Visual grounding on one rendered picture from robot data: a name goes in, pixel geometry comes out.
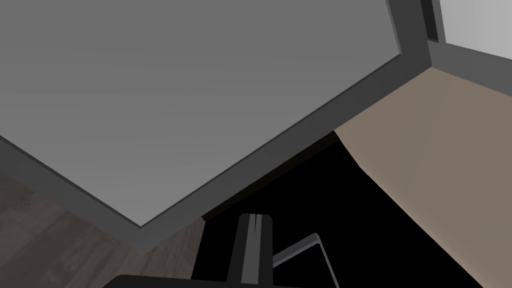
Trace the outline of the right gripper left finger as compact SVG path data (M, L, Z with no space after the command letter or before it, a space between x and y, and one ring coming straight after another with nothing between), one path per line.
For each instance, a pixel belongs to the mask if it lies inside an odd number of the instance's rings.
M256 215L244 213L238 219L227 282L235 284L255 284L256 270L253 244L255 238Z

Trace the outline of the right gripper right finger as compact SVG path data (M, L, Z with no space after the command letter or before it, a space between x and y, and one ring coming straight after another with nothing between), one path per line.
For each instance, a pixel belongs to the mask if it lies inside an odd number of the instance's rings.
M255 224L255 235L258 255L257 284L272 285L274 282L273 272L273 220L268 214L257 214Z

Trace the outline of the black cabinet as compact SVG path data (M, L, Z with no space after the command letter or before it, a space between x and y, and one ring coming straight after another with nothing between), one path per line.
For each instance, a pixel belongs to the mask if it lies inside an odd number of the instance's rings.
M272 217L273 252L314 245L275 267L277 286L483 288L359 167L330 132L203 215L192 279L225 282L241 214Z

